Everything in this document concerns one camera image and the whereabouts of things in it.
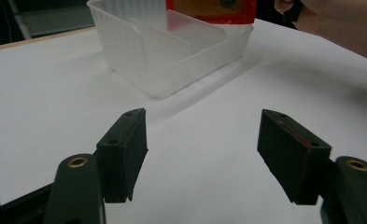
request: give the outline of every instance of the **translucent plastic container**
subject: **translucent plastic container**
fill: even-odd
[[[109,66],[164,98],[241,57],[253,30],[166,10],[165,0],[91,0]]]

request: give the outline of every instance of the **red object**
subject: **red object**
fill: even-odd
[[[166,8],[214,24],[249,24],[255,20],[256,0],[166,0]]]

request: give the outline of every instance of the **finger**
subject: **finger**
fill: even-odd
[[[274,2],[275,10],[278,11],[280,14],[288,11],[293,7],[292,0],[275,0]]]

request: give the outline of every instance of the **dark background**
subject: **dark background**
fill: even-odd
[[[19,11],[85,6],[87,0],[16,0]],[[274,9],[274,0],[258,0],[256,18],[294,28],[282,23],[282,16]],[[21,41],[23,36],[7,0],[0,0],[0,45]]]

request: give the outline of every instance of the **human hand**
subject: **human hand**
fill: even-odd
[[[367,0],[301,0],[298,30],[319,35],[367,58]],[[283,14],[293,7],[292,0],[275,0]]]

